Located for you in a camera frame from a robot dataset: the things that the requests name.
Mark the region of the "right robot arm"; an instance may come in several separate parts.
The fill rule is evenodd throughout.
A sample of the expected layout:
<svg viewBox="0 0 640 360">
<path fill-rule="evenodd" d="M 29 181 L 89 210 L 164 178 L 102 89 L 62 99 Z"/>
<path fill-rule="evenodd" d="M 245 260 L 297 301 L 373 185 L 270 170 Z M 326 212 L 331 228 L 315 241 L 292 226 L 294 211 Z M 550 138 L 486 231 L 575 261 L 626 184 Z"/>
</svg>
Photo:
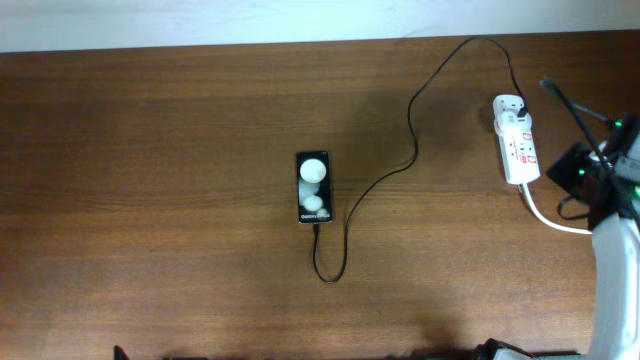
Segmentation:
<svg viewBox="0 0 640 360">
<path fill-rule="evenodd" d="M 547 171 L 586 215 L 596 260 L 596 305 L 588 359 L 639 357 L 639 117 L 612 126 L 599 147 L 574 144 Z"/>
</svg>

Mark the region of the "black Galaxy smartphone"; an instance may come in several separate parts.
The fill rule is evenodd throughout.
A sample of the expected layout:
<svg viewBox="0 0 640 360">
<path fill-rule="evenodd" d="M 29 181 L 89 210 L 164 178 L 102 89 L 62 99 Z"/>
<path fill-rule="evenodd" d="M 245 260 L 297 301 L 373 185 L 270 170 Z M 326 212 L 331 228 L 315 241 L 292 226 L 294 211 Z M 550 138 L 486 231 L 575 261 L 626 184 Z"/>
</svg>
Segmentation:
<svg viewBox="0 0 640 360">
<path fill-rule="evenodd" d="M 296 178 L 299 222 L 331 223 L 333 198 L 329 153 L 324 150 L 298 152 Z"/>
</svg>

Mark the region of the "white power strip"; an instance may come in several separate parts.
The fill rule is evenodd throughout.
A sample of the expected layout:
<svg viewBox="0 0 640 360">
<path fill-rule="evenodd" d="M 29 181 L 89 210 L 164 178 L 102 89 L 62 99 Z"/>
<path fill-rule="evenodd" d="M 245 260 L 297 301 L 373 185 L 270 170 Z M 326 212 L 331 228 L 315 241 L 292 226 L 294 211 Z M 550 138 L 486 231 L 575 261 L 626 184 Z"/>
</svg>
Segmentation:
<svg viewBox="0 0 640 360">
<path fill-rule="evenodd" d="M 494 121 L 505 180 L 511 185 L 528 184 L 540 177 L 531 127 L 502 125 Z"/>
</svg>

